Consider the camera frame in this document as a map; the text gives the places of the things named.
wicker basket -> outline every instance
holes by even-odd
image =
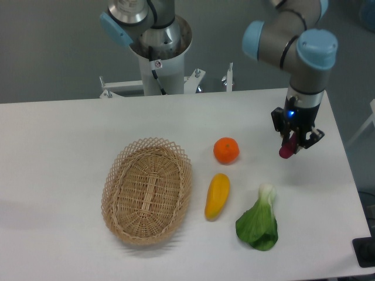
[[[141,139],[115,159],[101,201],[107,227],[125,243],[150,245],[170,237],[189,204],[191,164],[168,140]]]

robotic arm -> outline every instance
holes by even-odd
[[[183,55],[192,33],[175,15],[174,0],[109,0],[100,23],[113,41],[130,46],[138,57],[145,95],[183,93]]]
[[[243,50],[291,74],[284,108],[271,113],[282,137],[279,154],[289,158],[324,137],[315,128],[315,118],[335,64],[338,41],[326,30],[309,29],[324,15],[328,0],[272,2],[279,16],[273,23],[252,22],[244,34]]]

green leafy vegetable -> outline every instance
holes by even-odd
[[[254,249],[267,251],[277,242],[277,222],[272,204],[276,189],[272,184],[261,184],[254,206],[236,221],[237,236]]]

orange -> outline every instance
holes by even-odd
[[[213,154],[220,163],[229,164],[239,156],[240,149],[234,139],[221,138],[213,146]]]

blue light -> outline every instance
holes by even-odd
[[[294,111],[291,111],[291,110],[290,110],[290,111],[288,111],[288,117],[289,117],[289,118],[292,118],[292,117],[293,117],[293,115],[294,115]]]

